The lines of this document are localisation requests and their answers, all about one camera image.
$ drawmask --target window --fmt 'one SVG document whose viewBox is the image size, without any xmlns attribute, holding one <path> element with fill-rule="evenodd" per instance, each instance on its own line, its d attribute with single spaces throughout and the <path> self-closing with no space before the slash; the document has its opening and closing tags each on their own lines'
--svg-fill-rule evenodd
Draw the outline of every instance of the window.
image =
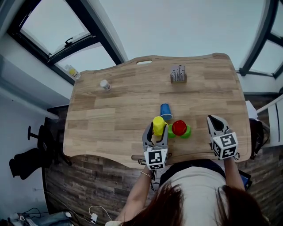
<svg viewBox="0 0 283 226">
<path fill-rule="evenodd" d="M 124 62 L 87 0 L 26 0 L 8 33 L 71 84 L 66 65 L 81 72 Z"/>
</svg>

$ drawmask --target person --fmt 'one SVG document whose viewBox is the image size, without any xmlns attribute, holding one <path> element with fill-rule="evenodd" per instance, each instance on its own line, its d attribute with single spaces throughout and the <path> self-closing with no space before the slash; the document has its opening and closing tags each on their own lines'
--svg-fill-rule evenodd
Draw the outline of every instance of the person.
<svg viewBox="0 0 283 226">
<path fill-rule="evenodd" d="M 266 226 L 268 219 L 244 188 L 233 158 L 222 168 L 209 159 L 172 165 L 145 207 L 152 171 L 147 166 L 115 221 L 106 226 Z"/>
</svg>

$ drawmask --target wood plank floor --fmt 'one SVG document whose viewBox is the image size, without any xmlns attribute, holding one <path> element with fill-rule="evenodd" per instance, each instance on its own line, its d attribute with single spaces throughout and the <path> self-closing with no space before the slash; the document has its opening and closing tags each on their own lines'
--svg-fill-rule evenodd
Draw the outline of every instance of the wood plank floor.
<svg viewBox="0 0 283 226">
<path fill-rule="evenodd" d="M 246 95 L 256 109 L 272 101 L 274 96 Z M 60 116 L 59 120 L 45 121 L 45 125 L 56 138 L 57 130 L 64 129 L 68 107 L 51 109 Z M 268 113 L 263 112 L 260 119 L 268 124 Z M 127 168 L 119 163 L 91 155 L 70 158 L 72 166 L 62 160 L 59 165 L 52 164 L 45 169 L 47 191 L 53 193 L 78 214 L 90 217 L 91 205 L 103 206 L 114 219 L 124 206 L 130 189 L 140 175 L 140 170 Z M 283 225 L 283 147 L 263 149 L 255 160 L 238 164 L 240 170 L 251 174 L 253 184 L 249 193 L 259 202 L 263 213 L 272 225 Z M 158 172 L 157 182 L 162 172 Z M 148 202 L 154 192 L 150 190 Z M 48 195 L 50 212 L 66 210 L 66 207 L 52 195 Z M 91 212 L 98 214 L 98 223 L 109 221 L 107 214 L 100 207 L 93 207 Z M 90 225 L 79 219 L 81 225 Z"/>
</svg>

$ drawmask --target black bag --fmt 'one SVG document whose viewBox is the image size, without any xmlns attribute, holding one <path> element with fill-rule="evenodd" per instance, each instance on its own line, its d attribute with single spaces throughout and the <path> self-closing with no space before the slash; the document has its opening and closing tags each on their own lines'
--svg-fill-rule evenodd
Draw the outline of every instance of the black bag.
<svg viewBox="0 0 283 226">
<path fill-rule="evenodd" d="M 262 122 L 253 118 L 249 119 L 252 138 L 252 154 L 251 159 L 255 159 L 261 147 L 268 141 L 269 132 L 263 127 Z M 264 130 L 268 133 L 266 141 L 264 141 Z"/>
</svg>

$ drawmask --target white cable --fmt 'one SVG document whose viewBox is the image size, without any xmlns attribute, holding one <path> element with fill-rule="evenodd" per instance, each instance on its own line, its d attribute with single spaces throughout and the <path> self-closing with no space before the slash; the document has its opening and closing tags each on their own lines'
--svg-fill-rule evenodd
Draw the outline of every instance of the white cable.
<svg viewBox="0 0 283 226">
<path fill-rule="evenodd" d="M 102 206 L 91 206 L 91 207 L 101 207 L 101 208 L 104 209 L 104 207 L 102 207 Z M 90 207 L 90 208 L 91 208 L 91 207 Z M 89 212 L 90 215 L 92 215 L 92 214 L 90 213 L 90 208 L 88 209 L 88 212 Z M 104 209 L 104 211 L 107 213 L 106 209 Z M 107 215 L 108 215 L 109 219 L 110 219 L 111 221 L 113 221 L 113 220 L 111 219 L 111 217 L 109 216 L 108 213 L 107 213 Z"/>
<path fill-rule="evenodd" d="M 70 211 L 72 211 L 77 217 L 79 217 L 79 218 L 81 218 L 81 219 L 87 221 L 88 223 L 91 223 L 91 224 L 92 224 L 92 222 L 88 221 L 87 219 L 84 219 L 84 218 L 80 217 L 74 210 L 72 210 L 70 207 L 68 207 L 66 204 L 64 204 L 64 203 L 63 203 L 60 199 L 58 199 L 55 195 L 53 195 L 53 196 L 54 196 L 59 202 L 61 202 L 64 206 L 66 206 Z"/>
</svg>

